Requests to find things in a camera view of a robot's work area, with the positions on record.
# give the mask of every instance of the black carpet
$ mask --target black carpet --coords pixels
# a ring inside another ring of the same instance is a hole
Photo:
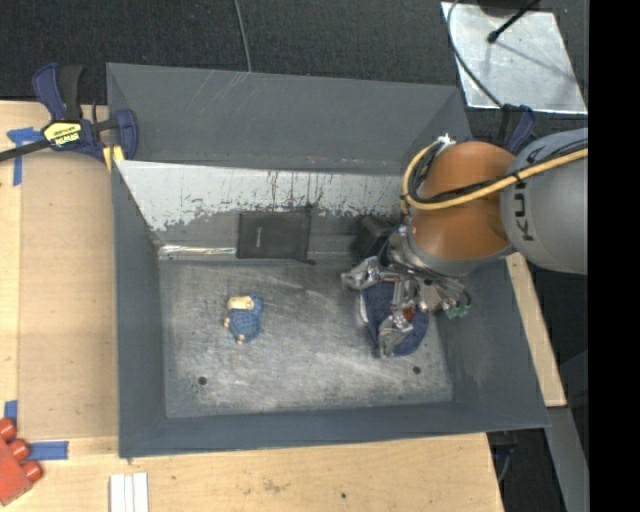
[[[253,71],[460,86],[436,0],[241,0],[240,6]],[[538,8],[556,15],[588,106],[589,1],[542,0]],[[80,100],[98,104],[107,101],[107,62],[228,70],[248,64],[232,0],[1,1],[0,98],[33,99],[31,76],[50,62],[84,65]],[[467,114],[474,136],[493,140],[500,114]],[[585,126],[584,116],[539,114],[536,133]],[[587,348],[587,280],[531,270],[562,365]],[[588,455],[588,399],[574,412]],[[502,482],[507,512],[564,511],[544,433],[515,437]]]

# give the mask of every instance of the black stand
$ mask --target black stand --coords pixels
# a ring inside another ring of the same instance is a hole
[[[511,18],[509,18],[505,23],[503,23],[498,29],[491,32],[491,34],[487,36],[487,42],[495,43],[498,37],[500,37],[500,34],[502,34],[506,29],[508,29],[511,25],[513,25],[516,21],[518,21],[522,16],[524,16],[524,14],[527,11],[531,10],[531,8],[539,2],[540,0],[533,0],[533,2],[528,4],[526,7],[523,7],[522,9],[520,9],[516,14],[511,16]]]

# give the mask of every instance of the black rectangular object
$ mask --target black rectangular object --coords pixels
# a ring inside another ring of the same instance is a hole
[[[358,259],[376,256],[393,232],[393,224],[381,217],[365,217],[360,223],[351,252]]]
[[[241,213],[236,256],[305,261],[310,225],[308,210]]]

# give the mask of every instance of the small toy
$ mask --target small toy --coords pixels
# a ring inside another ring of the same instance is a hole
[[[227,301],[228,314],[224,326],[231,331],[238,345],[250,342],[262,332],[262,309],[262,300],[257,295],[231,297]]]
[[[22,439],[13,439],[15,435],[13,420],[0,419],[0,503],[3,506],[29,491],[42,476],[42,467],[37,461],[24,461],[29,456],[29,446]]]

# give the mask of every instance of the blue plush toy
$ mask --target blue plush toy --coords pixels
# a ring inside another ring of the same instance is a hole
[[[224,326],[231,331],[238,345],[250,342],[262,332],[260,317],[263,307],[262,299],[257,295],[231,297],[228,300],[229,312]]]
[[[361,293],[367,311],[369,333],[377,344],[380,324],[391,314],[393,284],[378,283],[362,290]],[[393,348],[394,356],[408,356],[418,350],[429,327],[429,315],[416,309],[410,323],[413,330]]]

